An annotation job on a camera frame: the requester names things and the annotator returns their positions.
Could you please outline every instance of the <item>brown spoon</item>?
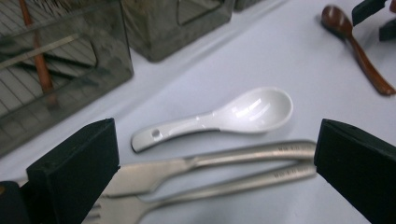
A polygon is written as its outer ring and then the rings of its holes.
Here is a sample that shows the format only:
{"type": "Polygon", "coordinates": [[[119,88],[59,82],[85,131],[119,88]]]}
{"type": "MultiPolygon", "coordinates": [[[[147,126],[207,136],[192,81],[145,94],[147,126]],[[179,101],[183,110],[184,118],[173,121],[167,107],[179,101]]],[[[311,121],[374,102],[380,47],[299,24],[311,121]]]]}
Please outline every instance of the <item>brown spoon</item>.
{"type": "Polygon", "coordinates": [[[343,40],[347,40],[352,46],[356,59],[361,66],[364,74],[372,82],[376,90],[382,95],[393,95],[396,94],[396,90],[388,84],[388,82],[382,78],[382,76],[376,71],[370,60],[367,58],[363,49],[353,37],[352,34],[352,23],[347,18],[347,15],[336,6],[326,6],[321,15],[322,25],[334,35],[337,35],[343,40]]]}

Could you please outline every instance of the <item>white table surface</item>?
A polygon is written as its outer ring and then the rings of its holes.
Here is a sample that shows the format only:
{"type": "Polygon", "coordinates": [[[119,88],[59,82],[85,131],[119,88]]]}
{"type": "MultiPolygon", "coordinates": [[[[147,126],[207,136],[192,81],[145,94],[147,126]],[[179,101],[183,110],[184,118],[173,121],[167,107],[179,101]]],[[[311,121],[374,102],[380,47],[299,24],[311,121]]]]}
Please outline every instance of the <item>white table surface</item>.
{"type": "MultiPolygon", "coordinates": [[[[357,126],[396,146],[396,101],[379,95],[350,48],[325,31],[322,9],[336,4],[348,15],[360,1],[266,0],[160,63],[132,53],[134,77],[0,160],[0,180],[25,177],[26,167],[83,126],[114,118],[120,163],[154,161],[277,141],[317,141],[322,119],[357,126]],[[261,86],[286,91],[294,112],[264,134],[197,133],[140,154],[131,135],[148,125],[210,111],[261,86]]],[[[387,8],[358,25],[354,35],[377,70],[396,86],[396,40],[378,41],[394,18],[387,8]]],[[[275,163],[251,163],[172,178],[153,196],[255,173],[275,163]]],[[[320,175],[287,185],[169,206],[141,223],[368,223],[320,175]]]]}

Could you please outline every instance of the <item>spoon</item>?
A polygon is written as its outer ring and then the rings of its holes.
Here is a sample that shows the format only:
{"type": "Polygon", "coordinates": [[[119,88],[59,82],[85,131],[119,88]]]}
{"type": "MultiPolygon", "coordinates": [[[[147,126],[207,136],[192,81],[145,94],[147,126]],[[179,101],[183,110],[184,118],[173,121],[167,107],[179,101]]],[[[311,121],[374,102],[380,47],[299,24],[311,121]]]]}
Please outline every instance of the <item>spoon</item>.
{"type": "Polygon", "coordinates": [[[369,78],[375,89],[382,95],[393,95],[396,90],[381,77],[374,66],[370,63],[363,49],[353,37],[353,25],[347,15],[336,6],[326,6],[321,15],[322,25],[334,35],[346,39],[352,46],[356,59],[364,74],[369,78]]]}
{"type": "Polygon", "coordinates": [[[292,101],[284,91],[277,88],[258,88],[242,94],[218,110],[138,131],[132,137],[132,148],[134,152],[140,152],[187,133],[268,132],[285,124],[292,109],[292,101]]]}

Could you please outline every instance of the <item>knife blade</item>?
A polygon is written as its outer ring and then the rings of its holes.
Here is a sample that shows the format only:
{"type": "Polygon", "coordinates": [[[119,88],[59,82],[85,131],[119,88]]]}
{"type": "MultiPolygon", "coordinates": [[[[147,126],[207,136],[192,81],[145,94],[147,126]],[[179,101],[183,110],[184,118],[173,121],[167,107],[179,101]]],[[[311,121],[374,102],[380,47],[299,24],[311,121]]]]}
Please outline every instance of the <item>knife blade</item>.
{"type": "Polygon", "coordinates": [[[166,179],[192,170],[250,161],[313,160],[316,143],[307,140],[244,147],[186,158],[123,165],[102,196],[120,197],[154,191],[166,179]]]}

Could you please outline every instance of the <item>spoon handle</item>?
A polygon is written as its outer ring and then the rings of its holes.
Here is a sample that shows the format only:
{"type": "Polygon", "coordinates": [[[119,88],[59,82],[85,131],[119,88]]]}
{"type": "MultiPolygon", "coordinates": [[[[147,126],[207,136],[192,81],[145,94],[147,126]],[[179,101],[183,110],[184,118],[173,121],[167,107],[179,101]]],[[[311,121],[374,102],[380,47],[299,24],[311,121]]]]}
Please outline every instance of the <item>spoon handle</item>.
{"type": "Polygon", "coordinates": [[[395,94],[396,90],[394,90],[393,87],[390,86],[388,82],[378,73],[378,71],[376,71],[364,53],[364,50],[359,45],[358,41],[356,41],[353,36],[351,36],[348,40],[355,51],[356,58],[359,65],[361,66],[361,70],[363,70],[364,74],[369,78],[375,89],[382,95],[395,94]]]}
{"type": "Polygon", "coordinates": [[[132,149],[134,152],[140,152],[148,147],[187,133],[219,131],[219,128],[213,125],[214,120],[212,118],[212,114],[207,114],[169,121],[140,130],[132,136],[132,149]]]}

